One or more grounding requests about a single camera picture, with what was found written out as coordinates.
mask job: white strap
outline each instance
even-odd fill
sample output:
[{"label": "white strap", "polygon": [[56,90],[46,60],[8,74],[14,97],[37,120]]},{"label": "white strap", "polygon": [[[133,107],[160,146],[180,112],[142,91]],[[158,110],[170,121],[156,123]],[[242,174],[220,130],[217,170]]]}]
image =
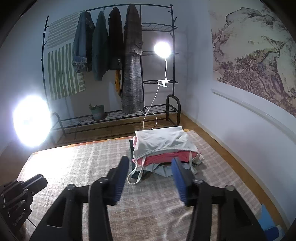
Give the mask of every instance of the white strap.
[{"label": "white strap", "polygon": [[189,152],[189,166],[190,166],[190,170],[192,171],[192,173],[197,174],[197,170],[195,170],[195,168],[192,166],[192,152],[191,151]]},{"label": "white strap", "polygon": [[136,184],[139,183],[139,181],[141,181],[141,178],[142,178],[142,175],[143,175],[143,167],[144,167],[145,160],[146,160],[146,157],[144,156],[144,157],[142,158],[142,167],[141,167],[141,171],[140,171],[140,173],[139,173],[139,175],[138,175],[138,179],[137,179],[137,181],[136,181],[135,183],[131,183],[131,182],[130,182],[131,176],[136,172],[137,167],[138,167],[138,160],[136,160],[136,166],[135,166],[135,168],[131,171],[131,173],[128,175],[128,178],[127,178],[127,181],[128,181],[129,184],[131,184],[131,185],[136,185]]}]

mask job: hanging rod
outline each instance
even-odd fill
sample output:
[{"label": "hanging rod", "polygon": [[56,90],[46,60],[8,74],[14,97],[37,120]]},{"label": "hanging rod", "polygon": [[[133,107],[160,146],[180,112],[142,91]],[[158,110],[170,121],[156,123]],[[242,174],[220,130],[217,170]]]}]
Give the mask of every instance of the hanging rod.
[{"label": "hanging rod", "polygon": [[[128,6],[131,5],[129,4],[114,4],[114,5],[109,5],[109,6],[102,6],[102,7],[95,7],[95,8],[91,8],[86,10],[87,12],[92,11],[92,10],[96,10],[96,9],[101,9],[101,8],[106,8],[106,7],[118,7],[118,6]],[[163,5],[155,5],[155,4],[142,4],[142,3],[136,3],[134,5],[137,6],[155,6],[155,7],[166,7],[166,8],[171,8],[171,6],[163,6]]]}]

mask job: gray plaid coat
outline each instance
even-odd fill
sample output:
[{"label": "gray plaid coat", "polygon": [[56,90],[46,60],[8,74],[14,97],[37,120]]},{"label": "gray plaid coat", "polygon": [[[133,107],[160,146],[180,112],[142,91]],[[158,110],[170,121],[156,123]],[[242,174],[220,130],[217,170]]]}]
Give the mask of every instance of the gray plaid coat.
[{"label": "gray plaid coat", "polygon": [[125,57],[122,82],[122,112],[136,113],[143,109],[143,88],[140,56],[142,54],[142,26],[134,4],[128,6],[124,26]]}]

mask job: green plant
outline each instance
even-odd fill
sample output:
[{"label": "green plant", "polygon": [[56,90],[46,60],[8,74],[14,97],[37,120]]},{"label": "green plant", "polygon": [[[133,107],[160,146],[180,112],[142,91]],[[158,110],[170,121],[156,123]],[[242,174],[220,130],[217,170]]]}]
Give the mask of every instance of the green plant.
[{"label": "green plant", "polygon": [[98,105],[92,106],[91,104],[89,104],[89,109],[90,110],[96,110],[97,108],[99,108]]}]

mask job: black metal rack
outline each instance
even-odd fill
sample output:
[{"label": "black metal rack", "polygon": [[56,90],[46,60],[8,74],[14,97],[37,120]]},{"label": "black metal rack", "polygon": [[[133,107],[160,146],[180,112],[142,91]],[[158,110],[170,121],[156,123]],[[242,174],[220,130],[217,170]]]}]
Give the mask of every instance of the black metal rack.
[{"label": "black metal rack", "polygon": [[[116,5],[109,5],[109,6],[102,6],[102,7],[97,7],[97,8],[92,8],[88,9],[87,11],[92,11],[92,10],[97,10],[97,9],[102,9],[102,8],[107,8],[107,7],[118,7],[118,6],[128,6],[130,4],[116,4]],[[173,5],[171,4],[170,6],[163,6],[163,5],[155,5],[155,4],[135,4],[136,6],[139,6],[139,16],[140,20],[142,21],[142,6],[154,6],[154,7],[163,7],[163,8],[168,8],[169,13],[171,14],[171,20],[172,20],[172,25],[167,25],[167,24],[160,24],[160,23],[142,23],[142,31],[158,31],[158,32],[167,32],[170,33],[170,35],[173,38],[173,52],[171,55],[173,55],[173,79],[169,80],[168,84],[173,84],[173,89],[172,89],[172,94],[169,94],[166,99],[165,104],[159,104],[159,105],[153,105],[151,107],[151,111],[154,114],[166,114],[166,118],[162,118],[159,120],[167,120],[170,121],[173,126],[178,126],[180,125],[180,115],[181,115],[181,104],[179,99],[175,96],[175,83],[178,83],[175,81],[175,62],[176,62],[176,53],[175,51],[175,29],[177,27],[175,26],[175,21],[176,17],[174,18],[173,16]],[[49,106],[49,101],[47,97],[47,92],[46,92],[46,85],[45,85],[45,78],[44,78],[44,62],[43,62],[43,55],[44,55],[44,46],[46,42],[44,42],[45,39],[45,32],[48,22],[48,17],[46,19],[45,27],[44,27],[44,32],[43,32],[43,42],[42,42],[42,74],[43,74],[43,84],[44,84],[44,91],[45,91],[45,97],[47,101],[48,108],[50,109]],[[156,53],[154,51],[142,51],[142,55],[140,57],[141,60],[141,78],[142,78],[142,88],[143,88],[143,101],[144,101],[144,106],[145,106],[145,99],[144,99],[144,85],[146,84],[156,84],[157,80],[144,80],[143,78],[143,62],[142,62],[142,57],[143,56],[154,56]],[[177,102],[178,108],[175,108],[169,103],[169,99],[173,98]],[[177,121],[174,123],[170,118],[169,118],[169,113],[172,112],[177,112]],[[117,120],[122,120],[122,119],[128,119],[128,118],[134,118],[134,117],[141,117],[146,114],[145,107],[133,114],[123,114],[121,110],[116,110],[116,111],[109,111],[107,112],[107,116],[103,120],[93,120],[92,115],[85,115],[85,116],[78,116],[74,118],[69,118],[69,119],[64,119],[61,120],[59,115],[54,112],[52,113],[52,116],[57,117],[57,121],[51,128],[51,131],[62,131],[62,135],[59,137],[58,141],[55,142],[52,134],[50,134],[51,141],[54,146],[62,145],[62,144],[70,144],[70,143],[75,143],[75,142],[84,142],[84,141],[90,141],[90,140],[96,140],[98,138],[93,138],[93,139],[85,139],[85,140],[79,140],[79,141],[71,141],[71,142],[60,142],[62,136],[68,135],[68,134],[75,134],[83,131],[92,131],[92,130],[98,130],[98,129],[103,129],[103,128],[108,128],[108,127],[114,127],[114,126],[119,126],[119,125],[128,125],[128,124],[135,124],[135,123],[140,123],[141,121],[136,121],[136,122],[129,122],[126,124],[118,124],[118,125],[113,125],[112,121],[117,121]],[[83,129],[83,130],[77,130],[77,127],[79,126],[85,126],[85,125],[91,125],[91,124],[97,124],[97,123],[103,123],[103,122],[110,122],[110,125],[103,126],[103,127],[97,127],[97,128],[88,128],[88,129]]]}]

